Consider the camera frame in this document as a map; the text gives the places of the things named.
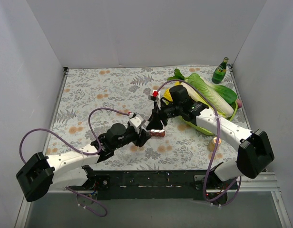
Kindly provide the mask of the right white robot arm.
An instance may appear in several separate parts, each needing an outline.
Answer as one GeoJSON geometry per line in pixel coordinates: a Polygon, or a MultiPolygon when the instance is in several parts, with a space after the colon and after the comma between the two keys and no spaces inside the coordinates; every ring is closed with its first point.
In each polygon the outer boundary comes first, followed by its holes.
{"type": "Polygon", "coordinates": [[[251,131],[240,127],[215,114],[206,104],[195,101],[182,85],[170,89],[171,101],[160,98],[157,90],[149,94],[154,101],[154,109],[149,118],[149,129],[162,129],[169,118],[182,117],[199,127],[216,133],[216,136],[237,151],[237,158],[215,166],[209,172],[210,185],[215,189],[222,188],[227,180],[246,176],[254,179],[273,160],[274,154],[265,131],[251,131]]]}

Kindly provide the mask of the red weekly pill organizer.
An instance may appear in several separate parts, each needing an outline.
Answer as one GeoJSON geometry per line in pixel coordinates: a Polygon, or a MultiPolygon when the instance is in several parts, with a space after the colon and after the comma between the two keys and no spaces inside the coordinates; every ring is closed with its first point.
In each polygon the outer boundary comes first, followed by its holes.
{"type": "Polygon", "coordinates": [[[147,131],[147,135],[149,135],[150,137],[164,137],[165,130],[151,129],[151,130],[147,131]]]}

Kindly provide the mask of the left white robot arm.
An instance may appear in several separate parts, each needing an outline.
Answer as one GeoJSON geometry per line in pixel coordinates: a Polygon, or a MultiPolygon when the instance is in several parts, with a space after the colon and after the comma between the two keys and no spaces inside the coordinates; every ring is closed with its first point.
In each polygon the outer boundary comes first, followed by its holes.
{"type": "Polygon", "coordinates": [[[24,161],[23,167],[16,174],[16,179],[26,201],[36,201],[43,197],[50,187],[57,187],[58,178],[65,173],[102,162],[112,157],[116,149],[127,144],[133,143],[137,147],[142,147],[151,138],[152,132],[149,128],[116,123],[80,150],[74,148],[62,155],[45,156],[42,152],[32,155],[29,160],[24,161]]]}

